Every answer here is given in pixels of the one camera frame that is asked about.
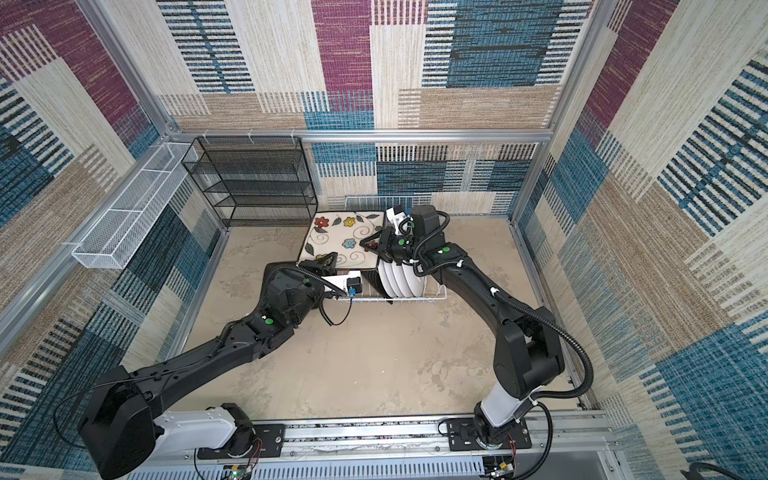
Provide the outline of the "floral square plate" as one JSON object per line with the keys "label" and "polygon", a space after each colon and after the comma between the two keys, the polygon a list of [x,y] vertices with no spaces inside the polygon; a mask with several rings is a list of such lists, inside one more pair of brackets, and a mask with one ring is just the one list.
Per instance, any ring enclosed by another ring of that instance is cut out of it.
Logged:
{"label": "floral square plate", "polygon": [[382,211],[328,211],[313,217],[299,251],[298,261],[336,253],[339,270],[372,270],[378,257],[360,242],[379,232],[385,223]]}

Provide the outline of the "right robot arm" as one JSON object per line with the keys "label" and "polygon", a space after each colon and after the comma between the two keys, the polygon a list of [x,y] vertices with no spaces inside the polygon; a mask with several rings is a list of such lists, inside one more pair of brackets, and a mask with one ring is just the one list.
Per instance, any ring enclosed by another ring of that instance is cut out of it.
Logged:
{"label": "right robot arm", "polygon": [[386,263],[434,278],[493,332],[496,384],[476,405],[474,428],[479,445],[495,448],[534,407],[534,393],[564,372],[564,355],[551,312],[520,302],[483,273],[465,249],[445,239],[449,222],[447,213],[418,206],[402,220],[387,220],[362,246]]}

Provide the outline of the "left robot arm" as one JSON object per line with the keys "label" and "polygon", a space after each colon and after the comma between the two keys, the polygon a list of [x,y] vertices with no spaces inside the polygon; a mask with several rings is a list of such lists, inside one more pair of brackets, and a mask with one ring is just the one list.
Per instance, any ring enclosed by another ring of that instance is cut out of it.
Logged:
{"label": "left robot arm", "polygon": [[247,316],[221,333],[166,361],[129,372],[117,366],[102,375],[77,424],[80,438],[104,479],[139,467],[155,449],[164,428],[156,424],[183,397],[284,344],[326,294],[344,295],[328,278],[334,253],[298,264],[268,264],[260,299]]}

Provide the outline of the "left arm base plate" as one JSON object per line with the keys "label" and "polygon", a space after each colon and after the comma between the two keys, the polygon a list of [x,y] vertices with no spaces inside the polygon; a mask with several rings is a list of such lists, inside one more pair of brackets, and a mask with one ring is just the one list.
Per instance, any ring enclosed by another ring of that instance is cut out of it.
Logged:
{"label": "left arm base plate", "polygon": [[196,453],[197,460],[255,460],[277,458],[281,455],[286,425],[281,423],[255,424],[238,427],[222,447],[203,448]]}

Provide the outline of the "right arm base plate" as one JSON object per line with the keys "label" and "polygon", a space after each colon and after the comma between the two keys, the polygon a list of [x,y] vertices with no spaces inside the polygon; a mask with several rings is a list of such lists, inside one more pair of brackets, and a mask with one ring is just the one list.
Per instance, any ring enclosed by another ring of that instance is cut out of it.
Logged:
{"label": "right arm base plate", "polygon": [[530,432],[524,420],[493,427],[478,418],[449,417],[439,421],[438,432],[447,438],[451,451],[532,447]]}

